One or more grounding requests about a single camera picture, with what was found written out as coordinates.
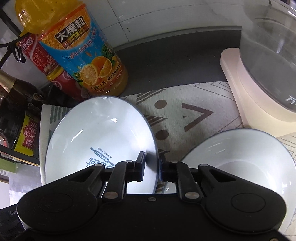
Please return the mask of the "black metal shelf rack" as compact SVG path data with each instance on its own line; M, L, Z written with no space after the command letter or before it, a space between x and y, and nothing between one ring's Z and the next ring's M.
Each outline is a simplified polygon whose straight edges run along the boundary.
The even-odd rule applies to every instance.
M39 166L43 105L69 108L74 103L52 83L39 90L31 83L1 71L1 160Z

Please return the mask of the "orange juice bottle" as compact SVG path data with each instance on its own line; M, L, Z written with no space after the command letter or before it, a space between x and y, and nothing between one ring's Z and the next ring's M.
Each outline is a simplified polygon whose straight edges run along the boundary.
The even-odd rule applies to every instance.
M83 1L16 1L23 28L92 95L119 96L128 72Z

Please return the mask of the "white plate with blue logo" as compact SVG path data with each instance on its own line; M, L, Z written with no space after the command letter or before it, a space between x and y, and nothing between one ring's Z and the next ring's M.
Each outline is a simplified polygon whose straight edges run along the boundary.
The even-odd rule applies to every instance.
M145 152L144 178L128 193L152 194L158 181L158 150L152 129L132 104L113 96L86 100L71 109L50 138L42 181L47 184L95 164L113 168Z

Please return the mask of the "dark soy sauce bottle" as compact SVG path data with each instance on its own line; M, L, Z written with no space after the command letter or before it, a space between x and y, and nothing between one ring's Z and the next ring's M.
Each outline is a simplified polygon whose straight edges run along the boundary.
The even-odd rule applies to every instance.
M39 156L43 93L1 70L1 145L29 157Z

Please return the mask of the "patterned white table cloth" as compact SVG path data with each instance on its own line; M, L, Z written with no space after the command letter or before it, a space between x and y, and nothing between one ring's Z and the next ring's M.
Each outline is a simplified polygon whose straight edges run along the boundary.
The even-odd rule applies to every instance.
M242 122L235 98L226 82L175 86L120 99L132 104L144 115L154 134L158 156L164 154L168 161L181 161L192 149L218 133L247 128ZM44 105L42 108L42 184L45 183L42 181L41 165L45 162L50 138L59 122L71 109L73 108L60 105ZM275 138L286 146L295 162L295 134ZM172 193L174 188L171 184L156 186L154 193Z

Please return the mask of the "white bowl with blue rim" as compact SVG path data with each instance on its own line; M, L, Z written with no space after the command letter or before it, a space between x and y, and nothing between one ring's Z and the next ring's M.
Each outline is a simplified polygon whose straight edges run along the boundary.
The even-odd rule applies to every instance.
M277 138L249 128L224 131L192 149L182 162L190 168L208 164L278 193L287 206L280 232L295 235L295 162Z

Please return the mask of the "cream kettle base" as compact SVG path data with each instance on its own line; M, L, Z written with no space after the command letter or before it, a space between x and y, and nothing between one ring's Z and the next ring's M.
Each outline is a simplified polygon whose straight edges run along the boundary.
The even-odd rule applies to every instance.
M254 82L241 61L239 48L222 51L220 65L245 127L274 137L295 134L295 113L276 103Z

